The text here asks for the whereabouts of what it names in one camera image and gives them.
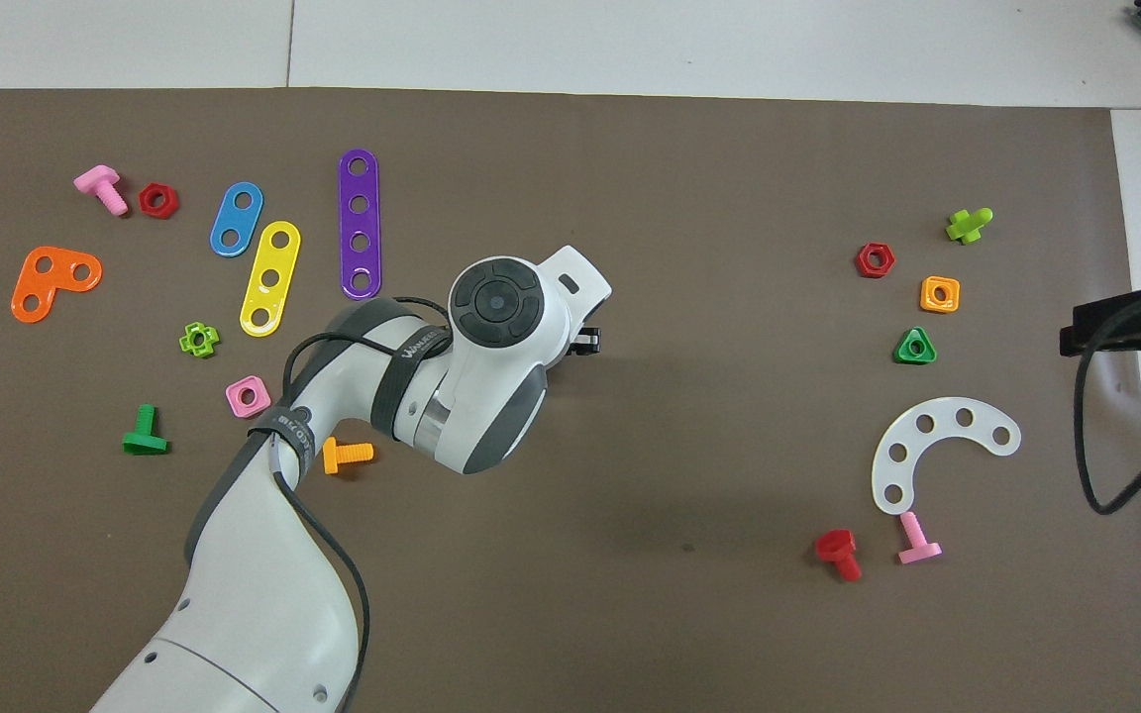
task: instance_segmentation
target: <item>blue plastic strip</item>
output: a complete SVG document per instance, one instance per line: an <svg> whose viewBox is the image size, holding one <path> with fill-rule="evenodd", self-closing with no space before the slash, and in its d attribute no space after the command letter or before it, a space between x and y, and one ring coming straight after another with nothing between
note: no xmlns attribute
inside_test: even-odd
<svg viewBox="0 0 1141 713"><path fill-rule="evenodd" d="M250 204L236 206L236 197L249 195ZM262 214L262 189L249 181L236 183L222 194L222 203L218 206L218 216L213 218L213 227L209 229L209 248L224 258L235 258L250 246L253 229ZM222 244L222 234L235 232L235 244Z"/></svg>

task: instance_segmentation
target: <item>toy bolt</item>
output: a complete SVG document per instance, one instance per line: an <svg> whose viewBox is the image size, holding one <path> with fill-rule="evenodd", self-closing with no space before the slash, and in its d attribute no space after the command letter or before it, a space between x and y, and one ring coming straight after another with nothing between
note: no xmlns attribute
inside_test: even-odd
<svg viewBox="0 0 1141 713"><path fill-rule="evenodd" d="M857 542L851 530L831 530L816 541L816 556L824 562L834 564L839 576L844 582L856 582L860 578L860 565L852 558L857 551Z"/></svg>
<svg viewBox="0 0 1141 713"><path fill-rule="evenodd" d="M139 406L139 414L135 419L135 430L122 437L122 451L131 455L154 455L167 452L170 441L153 435L153 422L156 416L157 407L151 403L144 403Z"/></svg>
<svg viewBox="0 0 1141 713"><path fill-rule="evenodd" d="M375 453L372 451L372 443L355 443L351 446L337 446L337 438L329 437L325 440L325 472L330 476L337 475L337 465L346 463L366 463L372 460Z"/></svg>
<svg viewBox="0 0 1141 713"><path fill-rule="evenodd" d="M963 241L963 244L972 244L980 240L980 229L993 220L993 211L988 208L980 208L974 213L958 211L949 217L949 226L945 232L949 240Z"/></svg>
<svg viewBox="0 0 1141 713"><path fill-rule="evenodd" d="M909 537L909 550L898 554L901 565L919 562L920 559L928 559L928 557L941 553L939 544L928 542L928 537L923 536L923 528L919 525L919 516L914 515L913 511L901 513L900 524L901 527L905 527L905 536Z"/></svg>
<svg viewBox="0 0 1141 713"><path fill-rule="evenodd" d="M130 211L130 208L113 188L113 184L119 180L122 180L122 177L118 176L116 171L100 163L100 165L87 171L86 175L75 177L73 185L76 185L78 191L82 191L86 195L99 198L110 213L122 216Z"/></svg>

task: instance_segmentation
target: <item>orange square nut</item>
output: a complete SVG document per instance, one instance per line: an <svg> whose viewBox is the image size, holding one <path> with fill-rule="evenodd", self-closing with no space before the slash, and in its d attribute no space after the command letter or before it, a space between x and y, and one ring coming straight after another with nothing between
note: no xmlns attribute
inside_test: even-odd
<svg viewBox="0 0 1141 713"><path fill-rule="evenodd" d="M919 307L928 311L958 311L958 293L963 285L956 279L932 275L923 281Z"/></svg>

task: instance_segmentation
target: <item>orange bolt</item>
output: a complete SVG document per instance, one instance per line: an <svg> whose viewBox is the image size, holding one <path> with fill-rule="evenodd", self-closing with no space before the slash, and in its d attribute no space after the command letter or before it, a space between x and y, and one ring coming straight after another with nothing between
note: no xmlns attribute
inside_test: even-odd
<svg viewBox="0 0 1141 713"><path fill-rule="evenodd" d="M325 440L325 472L330 476L337 475L337 465L346 463L366 463L372 460L375 452L372 451L372 443L355 443L351 446L337 446L337 438L329 437Z"/></svg>

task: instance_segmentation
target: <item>green bolt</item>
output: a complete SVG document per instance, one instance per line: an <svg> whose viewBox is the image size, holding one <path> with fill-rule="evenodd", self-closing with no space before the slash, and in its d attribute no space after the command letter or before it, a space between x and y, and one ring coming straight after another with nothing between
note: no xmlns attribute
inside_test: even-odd
<svg viewBox="0 0 1141 713"><path fill-rule="evenodd" d="M972 244L980 240L980 229L993 220L993 211L980 208L974 214L958 211L949 217L949 226L945 229L949 240L961 240L963 244Z"/></svg>
<svg viewBox="0 0 1141 713"><path fill-rule="evenodd" d="M153 435L153 421L157 416L157 407L151 403L139 406L135 416L135 430L123 435L122 451L131 455L155 455L170 449L170 441Z"/></svg>

